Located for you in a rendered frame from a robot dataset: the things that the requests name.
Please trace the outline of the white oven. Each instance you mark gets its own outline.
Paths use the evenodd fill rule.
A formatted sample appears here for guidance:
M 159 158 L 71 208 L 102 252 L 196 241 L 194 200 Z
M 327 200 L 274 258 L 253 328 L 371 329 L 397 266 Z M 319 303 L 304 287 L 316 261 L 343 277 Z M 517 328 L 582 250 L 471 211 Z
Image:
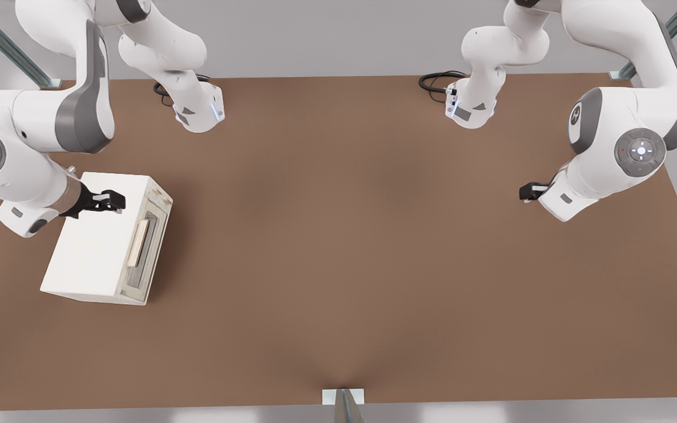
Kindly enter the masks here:
M 124 195 L 126 208 L 121 214 L 83 211 L 78 219 L 66 219 L 40 289 L 78 301 L 129 304 L 118 296 L 118 285 L 140 210 L 151 201 L 169 219 L 173 200 L 149 176 L 84 172 L 82 182 L 94 193 L 111 189 Z

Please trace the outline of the silver frame post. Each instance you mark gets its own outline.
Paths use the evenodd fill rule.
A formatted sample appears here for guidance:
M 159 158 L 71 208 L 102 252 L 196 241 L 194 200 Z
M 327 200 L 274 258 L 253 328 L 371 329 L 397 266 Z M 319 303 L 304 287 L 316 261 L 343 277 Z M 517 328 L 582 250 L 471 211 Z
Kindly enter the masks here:
M 333 406 L 333 423 L 365 423 L 359 405 L 365 404 L 362 388 L 323 389 L 322 404 Z
M 50 78 L 24 51 L 0 29 L 0 52 L 21 70 L 39 89 L 59 89 L 62 81 Z
M 639 7 L 629 13 L 631 22 L 619 29 L 619 35 L 630 35 L 621 41 L 618 54 L 628 59 L 620 70 L 612 70 L 612 80 L 631 80 L 638 76 L 642 86 L 663 86 L 677 79 L 677 53 L 672 38 L 677 34 L 677 11 L 667 20 Z

